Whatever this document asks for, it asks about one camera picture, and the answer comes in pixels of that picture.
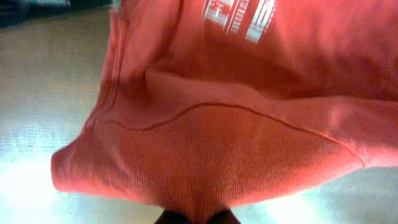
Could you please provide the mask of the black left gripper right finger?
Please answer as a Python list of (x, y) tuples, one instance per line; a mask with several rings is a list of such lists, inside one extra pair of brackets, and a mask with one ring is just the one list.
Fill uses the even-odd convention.
[(231, 210), (224, 210), (212, 215), (206, 224), (241, 224)]

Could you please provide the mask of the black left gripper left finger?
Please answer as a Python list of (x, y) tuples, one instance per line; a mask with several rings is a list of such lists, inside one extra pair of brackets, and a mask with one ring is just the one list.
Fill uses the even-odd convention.
[(164, 210), (154, 224), (190, 224), (190, 222), (184, 215)]

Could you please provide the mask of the red orange printed t-shirt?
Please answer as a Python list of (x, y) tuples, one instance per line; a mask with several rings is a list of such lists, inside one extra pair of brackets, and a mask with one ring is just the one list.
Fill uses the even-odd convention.
[(62, 192), (205, 223), (397, 165), (397, 1), (118, 1)]

